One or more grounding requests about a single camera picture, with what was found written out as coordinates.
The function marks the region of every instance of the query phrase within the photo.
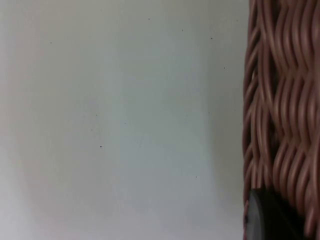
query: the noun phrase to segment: wicker weave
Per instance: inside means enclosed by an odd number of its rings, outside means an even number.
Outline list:
[[[249,4],[245,212],[250,189],[273,189],[305,217],[305,236],[320,239],[320,0]]]

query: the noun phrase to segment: white surface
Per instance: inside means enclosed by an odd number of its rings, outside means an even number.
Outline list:
[[[1,0],[0,239],[241,239],[247,19],[247,0]]]

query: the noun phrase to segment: black object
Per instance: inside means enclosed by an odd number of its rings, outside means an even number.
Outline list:
[[[266,189],[250,192],[247,240],[304,240],[304,219],[286,201]]]

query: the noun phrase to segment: brown wicker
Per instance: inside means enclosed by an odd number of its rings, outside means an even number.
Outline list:
[[[305,217],[305,236],[320,239],[320,0],[249,4],[245,212],[250,189],[273,189]]]

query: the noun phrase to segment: white wall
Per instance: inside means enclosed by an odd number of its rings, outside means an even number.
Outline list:
[[[1,0],[0,239],[241,239],[248,8]]]

